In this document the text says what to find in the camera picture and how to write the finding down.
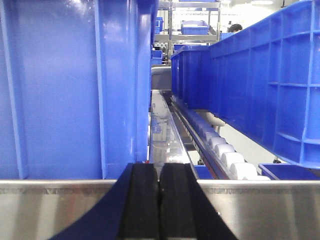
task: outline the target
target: conveyor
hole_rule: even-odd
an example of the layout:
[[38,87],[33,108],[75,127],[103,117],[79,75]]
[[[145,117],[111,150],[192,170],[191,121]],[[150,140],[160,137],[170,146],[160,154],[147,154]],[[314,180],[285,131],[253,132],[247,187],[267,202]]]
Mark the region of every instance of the conveyor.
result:
[[[150,164],[118,181],[0,181],[1,239],[320,239],[319,181],[227,180],[175,103],[158,90],[151,105]],[[225,180],[199,179],[172,115]]]

